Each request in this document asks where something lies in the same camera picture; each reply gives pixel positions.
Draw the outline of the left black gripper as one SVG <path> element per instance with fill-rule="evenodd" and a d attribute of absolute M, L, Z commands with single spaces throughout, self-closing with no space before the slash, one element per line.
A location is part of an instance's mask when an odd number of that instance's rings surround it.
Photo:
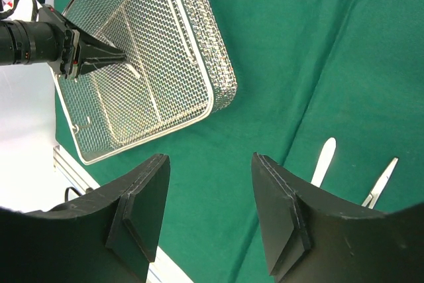
<path fill-rule="evenodd" d="M 54 35 L 55 59 L 48 65 L 57 76 L 73 80 L 107 66 L 127 62 L 124 51 L 96 39 L 84 30 L 77 31 L 76 26 L 51 5 L 41 5 L 38 21 L 47 23 Z"/>

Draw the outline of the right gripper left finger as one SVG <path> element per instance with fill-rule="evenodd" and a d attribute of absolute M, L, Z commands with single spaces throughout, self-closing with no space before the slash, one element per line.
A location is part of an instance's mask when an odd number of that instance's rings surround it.
<path fill-rule="evenodd" d="M 170 159 L 155 154 L 49 211 L 2 209 L 1 281 L 146 282 L 169 183 Z"/>

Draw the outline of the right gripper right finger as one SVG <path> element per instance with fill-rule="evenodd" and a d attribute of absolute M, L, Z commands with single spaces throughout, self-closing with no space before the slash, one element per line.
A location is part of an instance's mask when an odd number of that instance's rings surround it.
<path fill-rule="evenodd" d="M 423 205 L 386 213 L 334 196 L 254 154 L 252 185 L 275 282 L 422 282 Z"/>

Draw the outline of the wire mesh instrument tray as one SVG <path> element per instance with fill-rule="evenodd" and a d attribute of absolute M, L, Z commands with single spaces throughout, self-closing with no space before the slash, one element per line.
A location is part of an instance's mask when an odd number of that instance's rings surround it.
<path fill-rule="evenodd" d="M 121 49 L 115 64 L 54 83 L 86 165 L 228 106 L 237 80 L 208 0 L 70 0 L 64 16 Z"/>

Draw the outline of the green surgical drape cloth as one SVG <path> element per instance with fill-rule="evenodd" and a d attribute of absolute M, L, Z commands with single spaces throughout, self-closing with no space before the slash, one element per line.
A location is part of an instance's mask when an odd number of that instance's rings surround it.
<path fill-rule="evenodd" d="M 160 247 L 194 282 L 271 282 L 250 172 L 254 153 L 376 209 L 423 202 L 423 0 L 209 0 L 238 89 L 206 119 L 88 167 L 105 184 L 169 155 Z"/>

